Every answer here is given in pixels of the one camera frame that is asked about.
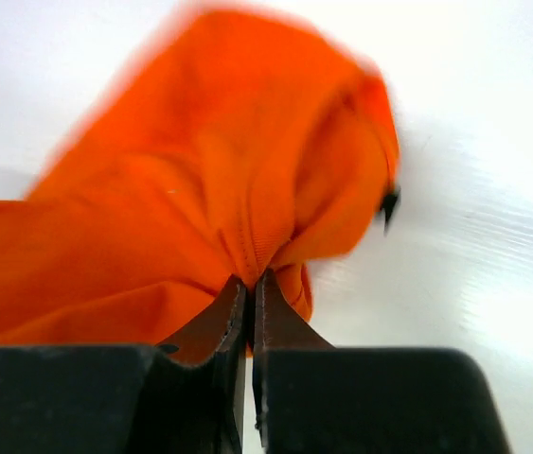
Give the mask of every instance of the orange fabric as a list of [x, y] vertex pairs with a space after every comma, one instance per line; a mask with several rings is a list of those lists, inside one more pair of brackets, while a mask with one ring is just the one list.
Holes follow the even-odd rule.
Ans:
[[267, 267], [311, 315], [394, 179], [380, 75], [232, 10], [156, 52], [24, 201], [0, 201], [0, 344], [159, 342]]

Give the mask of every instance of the white background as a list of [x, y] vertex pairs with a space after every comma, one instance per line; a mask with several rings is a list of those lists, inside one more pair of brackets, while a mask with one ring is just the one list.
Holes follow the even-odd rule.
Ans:
[[[313, 326], [340, 345], [436, 345], [488, 376], [533, 453], [533, 0], [271, 1], [382, 68], [402, 205], [312, 264]], [[0, 198], [18, 198], [174, 3], [0, 0]], [[247, 452], [260, 452], [245, 422]]]

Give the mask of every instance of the crumpled orange cloth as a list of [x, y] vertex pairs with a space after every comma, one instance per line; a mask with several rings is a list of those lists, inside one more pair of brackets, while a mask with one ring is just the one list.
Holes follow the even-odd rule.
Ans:
[[395, 178], [384, 84], [317, 34], [198, 15], [23, 201], [0, 201], [0, 344], [157, 343], [231, 273], [349, 252]]

